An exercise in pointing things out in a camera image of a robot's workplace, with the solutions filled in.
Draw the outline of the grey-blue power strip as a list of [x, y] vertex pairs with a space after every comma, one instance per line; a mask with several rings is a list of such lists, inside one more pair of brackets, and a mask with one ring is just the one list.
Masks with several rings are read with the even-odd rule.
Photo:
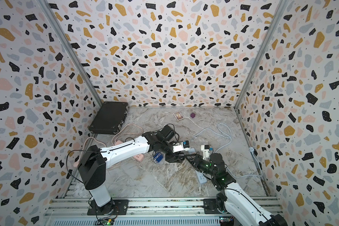
[[203, 156], [197, 152], [194, 148], [190, 148], [188, 154], [186, 155], [187, 161], [194, 168], [198, 181], [200, 184], [205, 184], [207, 182], [207, 178], [203, 175], [202, 172], [199, 172], [198, 169], [194, 166], [194, 160], [203, 159]]

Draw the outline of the pink power strip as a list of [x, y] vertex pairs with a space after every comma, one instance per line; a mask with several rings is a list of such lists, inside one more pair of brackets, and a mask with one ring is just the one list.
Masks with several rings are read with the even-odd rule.
[[[119, 145], [119, 144], [122, 144], [122, 141], [118, 140], [115, 142], [115, 145]], [[143, 161], [144, 160], [144, 155], [143, 154], [137, 154], [135, 156], [133, 156], [133, 158], [139, 162]]]

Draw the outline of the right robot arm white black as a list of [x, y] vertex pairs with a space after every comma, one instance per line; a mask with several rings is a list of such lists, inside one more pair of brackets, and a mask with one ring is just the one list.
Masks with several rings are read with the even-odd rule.
[[227, 171], [223, 157], [219, 153], [204, 160], [202, 155], [187, 154], [185, 158], [193, 168], [211, 176], [211, 182], [219, 191], [216, 196], [218, 211], [230, 213], [243, 226], [286, 226], [280, 214], [274, 215], [257, 204]]

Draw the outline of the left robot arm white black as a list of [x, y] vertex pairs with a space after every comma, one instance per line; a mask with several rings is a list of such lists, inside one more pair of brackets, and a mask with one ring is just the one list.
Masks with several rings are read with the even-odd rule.
[[119, 205], [114, 202], [105, 185], [106, 170], [113, 165], [148, 152], [163, 153], [168, 163], [182, 163], [184, 152], [189, 149], [189, 141], [180, 141], [174, 127], [165, 125], [161, 130], [143, 133], [115, 146], [91, 146], [84, 150], [77, 169], [81, 177], [79, 181], [93, 198], [88, 215], [121, 214]]

